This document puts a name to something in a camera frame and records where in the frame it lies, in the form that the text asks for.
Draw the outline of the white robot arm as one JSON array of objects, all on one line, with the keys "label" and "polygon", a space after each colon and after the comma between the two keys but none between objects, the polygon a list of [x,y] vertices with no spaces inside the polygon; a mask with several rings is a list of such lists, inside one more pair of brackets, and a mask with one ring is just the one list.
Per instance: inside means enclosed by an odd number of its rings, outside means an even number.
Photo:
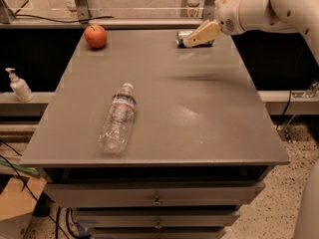
[{"label": "white robot arm", "polygon": [[[213,18],[206,20],[183,42],[190,48],[212,41],[223,33],[298,33],[313,57],[319,59],[319,0],[215,0]],[[229,239],[319,239],[319,158],[302,175],[301,198],[293,233],[285,236],[281,219],[268,224],[248,221],[235,228]]]}]

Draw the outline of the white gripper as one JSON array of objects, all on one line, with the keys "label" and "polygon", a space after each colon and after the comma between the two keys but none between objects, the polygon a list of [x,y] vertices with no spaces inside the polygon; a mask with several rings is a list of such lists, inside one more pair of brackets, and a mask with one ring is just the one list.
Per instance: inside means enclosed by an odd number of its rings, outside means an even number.
[{"label": "white gripper", "polygon": [[215,0],[215,21],[204,21],[197,29],[191,32],[188,40],[195,42],[213,41],[221,32],[226,35],[240,35],[245,32],[240,23],[240,5],[242,0]]}]

